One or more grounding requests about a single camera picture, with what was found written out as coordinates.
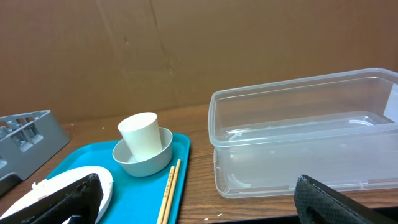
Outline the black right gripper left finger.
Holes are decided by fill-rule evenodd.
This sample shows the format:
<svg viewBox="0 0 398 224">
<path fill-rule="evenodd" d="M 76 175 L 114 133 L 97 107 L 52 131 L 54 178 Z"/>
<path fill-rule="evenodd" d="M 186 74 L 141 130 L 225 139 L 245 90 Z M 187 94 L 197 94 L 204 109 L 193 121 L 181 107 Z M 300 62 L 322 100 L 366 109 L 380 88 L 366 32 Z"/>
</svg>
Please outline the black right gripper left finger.
<svg viewBox="0 0 398 224">
<path fill-rule="evenodd" d="M 1 219 L 1 224 L 95 224 L 103 199 L 98 174 L 88 174 L 55 193 Z"/>
</svg>

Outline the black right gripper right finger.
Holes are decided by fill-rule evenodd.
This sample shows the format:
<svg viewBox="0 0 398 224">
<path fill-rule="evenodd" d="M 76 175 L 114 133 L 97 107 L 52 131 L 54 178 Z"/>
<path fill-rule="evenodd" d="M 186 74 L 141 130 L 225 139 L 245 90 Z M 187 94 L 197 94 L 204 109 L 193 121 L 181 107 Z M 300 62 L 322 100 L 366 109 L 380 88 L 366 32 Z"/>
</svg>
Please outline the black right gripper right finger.
<svg viewBox="0 0 398 224">
<path fill-rule="evenodd" d="M 397 223 L 397 219 L 365 207 L 307 175 L 297 180 L 294 203 L 299 220 L 304 224 Z"/>
</svg>

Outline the white paper cup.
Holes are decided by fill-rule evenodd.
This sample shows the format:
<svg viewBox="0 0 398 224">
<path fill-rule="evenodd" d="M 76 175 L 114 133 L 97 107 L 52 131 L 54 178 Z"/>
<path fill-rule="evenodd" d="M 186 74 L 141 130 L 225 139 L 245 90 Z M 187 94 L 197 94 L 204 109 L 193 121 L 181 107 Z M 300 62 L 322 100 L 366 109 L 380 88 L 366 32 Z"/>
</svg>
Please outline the white paper cup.
<svg viewBox="0 0 398 224">
<path fill-rule="evenodd" d="M 139 162 L 162 151 L 157 115 L 153 112 L 135 114 L 122 120 L 118 130 Z"/>
</svg>

